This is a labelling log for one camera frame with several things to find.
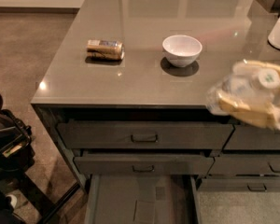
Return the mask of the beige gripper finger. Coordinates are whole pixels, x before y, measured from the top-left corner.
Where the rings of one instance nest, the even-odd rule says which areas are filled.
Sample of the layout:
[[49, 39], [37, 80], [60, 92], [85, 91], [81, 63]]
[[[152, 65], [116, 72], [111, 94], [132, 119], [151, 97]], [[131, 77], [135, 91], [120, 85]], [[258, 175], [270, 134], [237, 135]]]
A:
[[244, 72], [252, 73], [253, 71], [262, 68], [273, 69], [280, 76], [280, 65], [275, 63], [267, 63], [267, 62], [254, 61], [254, 60], [242, 60], [236, 63], [232, 68], [232, 72], [235, 74], [243, 74]]
[[280, 131], [279, 107], [270, 103], [250, 105], [224, 91], [216, 95], [219, 108], [232, 117], [255, 127]]

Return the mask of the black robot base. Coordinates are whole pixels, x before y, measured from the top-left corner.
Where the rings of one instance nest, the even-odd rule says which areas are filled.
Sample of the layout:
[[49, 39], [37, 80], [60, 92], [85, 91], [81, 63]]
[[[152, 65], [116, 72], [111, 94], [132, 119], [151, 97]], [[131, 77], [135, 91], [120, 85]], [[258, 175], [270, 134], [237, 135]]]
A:
[[[42, 214], [36, 224], [53, 224], [57, 212], [77, 192], [79, 184], [75, 183], [56, 203], [49, 200], [25, 173], [35, 163], [31, 143], [31, 127], [3, 108], [0, 94], [0, 181], [16, 179], [20, 192]], [[15, 196], [0, 190], [0, 224], [28, 224], [15, 213], [17, 203]]]

